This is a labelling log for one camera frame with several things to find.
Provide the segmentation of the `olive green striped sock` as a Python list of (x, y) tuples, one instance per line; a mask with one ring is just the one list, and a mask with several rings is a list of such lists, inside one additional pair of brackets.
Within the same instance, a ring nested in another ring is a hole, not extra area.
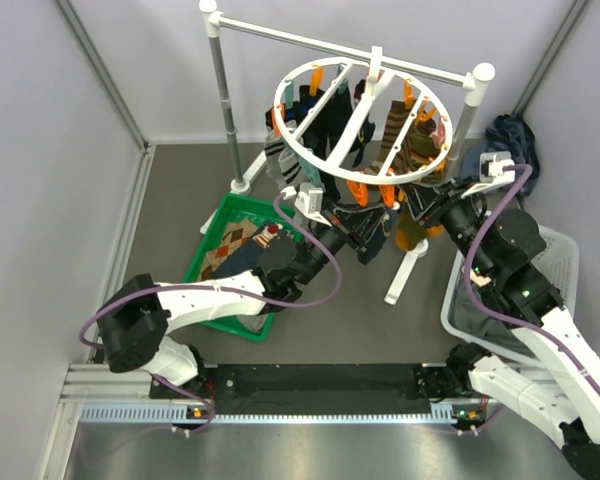
[(405, 141), (406, 163), (410, 171), (428, 167), (440, 154), (440, 148), (434, 143), (431, 135), (425, 135), (412, 128)]

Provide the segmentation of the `brown striped sock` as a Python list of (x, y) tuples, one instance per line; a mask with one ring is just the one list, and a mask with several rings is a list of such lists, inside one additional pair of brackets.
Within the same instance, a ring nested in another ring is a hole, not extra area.
[(375, 160), (364, 169), (365, 174), (377, 174), (384, 165), (390, 153), (394, 152), (390, 168), (395, 174), (405, 174), (409, 172), (408, 165), (408, 139), (404, 138), (398, 150), (394, 149), (394, 142), (402, 127), (408, 119), (410, 110), (401, 100), (393, 100), (386, 117), (384, 133), (380, 144), (379, 153)]

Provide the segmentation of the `navy santa pattern sock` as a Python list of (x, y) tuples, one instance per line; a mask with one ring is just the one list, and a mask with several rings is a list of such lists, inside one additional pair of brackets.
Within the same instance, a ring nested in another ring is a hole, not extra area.
[(368, 265), (377, 257), (397, 226), (398, 220), (399, 213), (396, 210), (388, 209), (383, 212), (368, 235), (365, 250), (360, 250), (357, 254), (358, 261), (362, 265)]

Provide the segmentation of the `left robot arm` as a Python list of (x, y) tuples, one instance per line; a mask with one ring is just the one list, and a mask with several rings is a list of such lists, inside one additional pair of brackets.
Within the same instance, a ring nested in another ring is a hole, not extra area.
[(368, 258), (389, 220), (380, 205), (330, 202), (312, 228), (294, 222), (282, 208), (276, 212), (277, 219), (257, 227), (208, 277), (176, 284), (139, 274), (110, 297), (94, 316), (109, 370), (145, 371), (185, 396), (200, 394), (207, 374), (199, 352), (174, 341), (172, 332), (229, 316), (303, 307), (302, 286), (326, 266), (341, 281), (336, 254), (349, 246)]

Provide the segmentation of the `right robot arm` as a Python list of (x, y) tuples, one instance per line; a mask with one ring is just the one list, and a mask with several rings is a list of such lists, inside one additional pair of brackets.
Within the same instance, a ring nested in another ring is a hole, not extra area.
[(534, 264), (546, 242), (536, 220), (508, 208), (478, 206), (475, 180), (406, 189), (409, 212), (441, 226), (464, 258), (471, 302), (505, 326), (553, 377), (553, 392), (507, 365), (492, 347), (472, 342), (452, 355), (446, 380), (456, 394), (474, 391), (540, 430), (584, 479), (600, 479), (600, 357), (583, 338), (559, 289)]

